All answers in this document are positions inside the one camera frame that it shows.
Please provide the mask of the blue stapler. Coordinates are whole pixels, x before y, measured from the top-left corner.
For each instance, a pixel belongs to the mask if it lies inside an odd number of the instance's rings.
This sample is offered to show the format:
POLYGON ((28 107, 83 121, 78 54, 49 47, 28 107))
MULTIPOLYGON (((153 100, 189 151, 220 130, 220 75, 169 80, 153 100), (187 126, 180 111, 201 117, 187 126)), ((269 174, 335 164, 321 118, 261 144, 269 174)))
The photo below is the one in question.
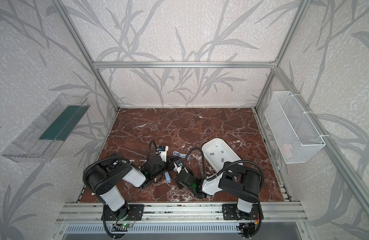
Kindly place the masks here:
POLYGON ((169 172, 165 172, 164 175, 165 175, 166 183, 167 184, 170 184, 172 182, 172 178, 170 176, 170 173, 169 172))
POLYGON ((182 153, 180 153, 178 151, 173 151, 173 155, 175 157, 179 157, 179 158, 182 158, 182 159, 188 159, 188 156, 186 154, 182 154, 182 153))

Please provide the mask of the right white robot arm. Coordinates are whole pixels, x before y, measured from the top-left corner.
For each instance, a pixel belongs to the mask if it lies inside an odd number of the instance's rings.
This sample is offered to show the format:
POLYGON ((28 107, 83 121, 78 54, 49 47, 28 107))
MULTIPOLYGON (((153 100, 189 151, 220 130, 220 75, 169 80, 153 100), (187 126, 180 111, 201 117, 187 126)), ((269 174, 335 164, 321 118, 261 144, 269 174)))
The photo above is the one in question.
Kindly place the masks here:
POLYGON ((237 197, 237 209, 249 214, 264 184, 261 167, 251 161, 225 162, 223 168, 209 178, 198 179, 186 170, 177 174, 177 185, 190 190, 198 199, 205 199, 224 191, 237 197))

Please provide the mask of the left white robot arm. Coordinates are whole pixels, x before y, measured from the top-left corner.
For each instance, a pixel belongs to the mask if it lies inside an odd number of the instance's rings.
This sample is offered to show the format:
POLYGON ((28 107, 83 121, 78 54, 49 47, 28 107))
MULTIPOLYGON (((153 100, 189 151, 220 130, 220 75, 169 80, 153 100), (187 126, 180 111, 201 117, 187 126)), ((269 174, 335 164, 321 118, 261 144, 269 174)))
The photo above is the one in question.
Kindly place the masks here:
POLYGON ((113 154, 99 160, 83 171, 85 186, 111 211, 117 212, 126 204, 117 184, 128 182, 138 189, 145 189, 155 179, 174 169, 178 157, 168 157, 164 162, 160 156, 154 156, 138 168, 126 158, 113 154))

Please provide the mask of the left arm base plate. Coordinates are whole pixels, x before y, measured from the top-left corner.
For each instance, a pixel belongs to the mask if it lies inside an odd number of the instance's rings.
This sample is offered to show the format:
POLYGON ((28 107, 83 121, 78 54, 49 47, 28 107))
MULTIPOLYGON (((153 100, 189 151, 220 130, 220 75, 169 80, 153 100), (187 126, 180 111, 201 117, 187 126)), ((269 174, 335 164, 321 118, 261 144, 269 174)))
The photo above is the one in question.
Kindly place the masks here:
POLYGON ((108 205, 104 205, 101 216, 102 221, 141 221, 144 213, 144 205, 125 204, 119 210, 113 212, 108 205))

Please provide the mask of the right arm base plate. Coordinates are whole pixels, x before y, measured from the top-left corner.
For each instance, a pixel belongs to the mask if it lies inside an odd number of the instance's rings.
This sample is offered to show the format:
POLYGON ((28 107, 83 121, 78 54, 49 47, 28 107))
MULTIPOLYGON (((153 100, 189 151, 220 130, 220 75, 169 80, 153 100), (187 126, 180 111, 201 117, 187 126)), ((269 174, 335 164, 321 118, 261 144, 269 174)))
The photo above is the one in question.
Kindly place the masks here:
POLYGON ((263 220, 263 213, 258 204, 253 204, 251 212, 246 213, 238 210, 237 204, 223 204, 222 205, 222 214, 223 219, 227 220, 248 220, 248 221, 256 221, 258 220, 258 216, 263 220))

